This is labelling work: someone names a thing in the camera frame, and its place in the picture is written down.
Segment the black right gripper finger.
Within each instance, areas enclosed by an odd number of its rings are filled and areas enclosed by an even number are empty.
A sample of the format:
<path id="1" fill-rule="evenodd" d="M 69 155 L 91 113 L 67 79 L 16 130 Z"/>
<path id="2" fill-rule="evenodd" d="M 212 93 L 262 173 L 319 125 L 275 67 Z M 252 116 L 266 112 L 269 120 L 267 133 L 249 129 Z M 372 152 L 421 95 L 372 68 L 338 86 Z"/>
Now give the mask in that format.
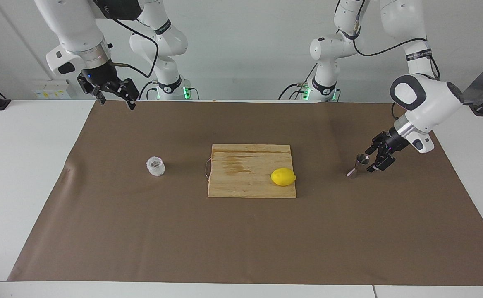
<path id="1" fill-rule="evenodd" d="M 132 79 L 110 81 L 109 91 L 124 100 L 129 110 L 134 110 L 139 91 Z"/>
<path id="2" fill-rule="evenodd" d="M 79 85 L 85 94 L 93 96 L 100 104 L 106 103 L 106 98 L 100 91 L 100 87 L 91 84 L 87 79 L 79 79 Z"/>

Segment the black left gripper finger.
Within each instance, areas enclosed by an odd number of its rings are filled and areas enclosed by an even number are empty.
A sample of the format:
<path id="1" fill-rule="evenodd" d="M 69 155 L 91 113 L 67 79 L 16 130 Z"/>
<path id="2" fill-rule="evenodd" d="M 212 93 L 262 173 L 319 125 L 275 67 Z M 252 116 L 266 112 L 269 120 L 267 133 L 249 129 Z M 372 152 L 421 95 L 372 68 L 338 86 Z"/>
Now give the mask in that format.
<path id="1" fill-rule="evenodd" d="M 386 149 L 387 144 L 386 144 L 386 137 L 387 137 L 387 132 L 382 131 L 376 137 L 372 138 L 372 142 L 370 147 L 366 149 L 366 154 L 371 155 L 373 154 L 376 150 L 377 151 L 383 151 Z"/>
<path id="2" fill-rule="evenodd" d="M 368 166 L 368 172 L 385 171 L 393 162 L 395 158 L 389 149 L 378 149 L 375 160 Z"/>

